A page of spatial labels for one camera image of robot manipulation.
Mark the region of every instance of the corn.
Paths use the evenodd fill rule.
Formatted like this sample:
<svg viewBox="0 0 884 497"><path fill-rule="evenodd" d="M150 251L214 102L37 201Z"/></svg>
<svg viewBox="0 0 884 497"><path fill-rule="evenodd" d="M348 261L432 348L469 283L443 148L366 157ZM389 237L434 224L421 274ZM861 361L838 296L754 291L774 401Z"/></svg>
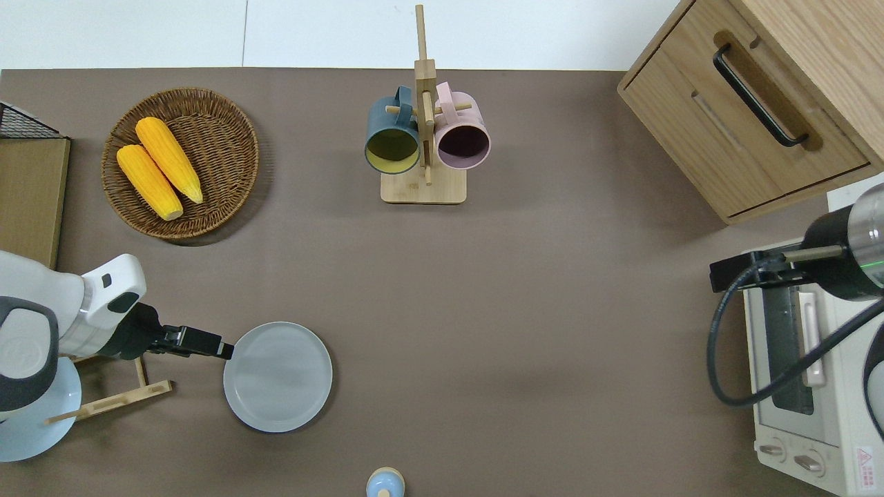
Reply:
<svg viewBox="0 0 884 497"><path fill-rule="evenodd" d="M171 184L194 203L202 203L200 179L169 127L148 117L135 124L135 133Z"/></svg>
<svg viewBox="0 0 884 497"><path fill-rule="evenodd" d="M117 164L151 209L166 221L184 213L181 200L141 145L126 145L117 150Z"/></svg>

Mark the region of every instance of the toaster oven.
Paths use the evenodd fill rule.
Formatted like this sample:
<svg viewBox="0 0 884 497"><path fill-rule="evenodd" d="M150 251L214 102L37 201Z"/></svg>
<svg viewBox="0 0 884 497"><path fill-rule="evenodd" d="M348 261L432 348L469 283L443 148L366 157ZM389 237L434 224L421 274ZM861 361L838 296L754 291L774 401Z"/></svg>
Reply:
<svg viewBox="0 0 884 497"><path fill-rule="evenodd" d="M751 288L743 301L753 391L870 304L838 299L816 284ZM761 463L837 495L884 496L884 442L863 387L865 355L881 321L858 329L753 407Z"/></svg>

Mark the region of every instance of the drawer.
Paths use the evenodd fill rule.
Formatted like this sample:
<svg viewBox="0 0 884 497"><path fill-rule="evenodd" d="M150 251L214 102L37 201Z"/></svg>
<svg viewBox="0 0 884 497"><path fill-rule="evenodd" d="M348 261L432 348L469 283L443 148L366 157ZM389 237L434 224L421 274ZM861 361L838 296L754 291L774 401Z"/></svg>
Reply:
<svg viewBox="0 0 884 497"><path fill-rule="evenodd" d="M708 103L665 53L648 61L623 97L722 218L780 194L748 149L723 125L710 126Z"/></svg>
<svg viewBox="0 0 884 497"><path fill-rule="evenodd" d="M723 75L728 72L733 82ZM760 112L734 86L744 88ZM636 115L728 222L874 173L811 94L725 0L687 4L621 88ZM767 124L759 113L770 118ZM787 146L772 133L777 129L784 138L806 138Z"/></svg>

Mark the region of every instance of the wooden mug holder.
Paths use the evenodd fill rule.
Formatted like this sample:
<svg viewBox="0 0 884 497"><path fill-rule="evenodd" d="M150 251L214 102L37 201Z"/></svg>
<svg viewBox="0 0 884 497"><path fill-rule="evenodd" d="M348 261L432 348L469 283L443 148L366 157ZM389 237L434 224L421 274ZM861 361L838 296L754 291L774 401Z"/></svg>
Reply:
<svg viewBox="0 0 884 497"><path fill-rule="evenodd" d="M415 61L415 95L417 105L417 137L421 147L420 167L401 174L381 174L381 199L387 203L457 204L467 200L467 172L441 163L433 139L435 115L442 112L433 107L436 93L436 61L427 58L426 32L423 26L423 5L415 7L417 15L417 49ZM468 109L459 105L457 110ZM399 112L388 106L388 112Z"/></svg>

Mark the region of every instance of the round woven basket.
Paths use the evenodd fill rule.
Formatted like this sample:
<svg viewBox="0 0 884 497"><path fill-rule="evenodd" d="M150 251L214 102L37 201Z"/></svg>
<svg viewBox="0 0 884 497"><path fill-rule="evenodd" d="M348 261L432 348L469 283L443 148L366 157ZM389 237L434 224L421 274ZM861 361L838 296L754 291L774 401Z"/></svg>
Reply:
<svg viewBox="0 0 884 497"><path fill-rule="evenodd" d="M162 119L184 149L202 188L202 203L176 191L184 214L163 221L141 199L117 164L117 150L139 143L135 123ZM245 203L258 174L258 139L248 117L227 98L204 88L175 88L142 100L110 132L102 155L102 184L119 216L141 233L164 240L206 234Z"/></svg>

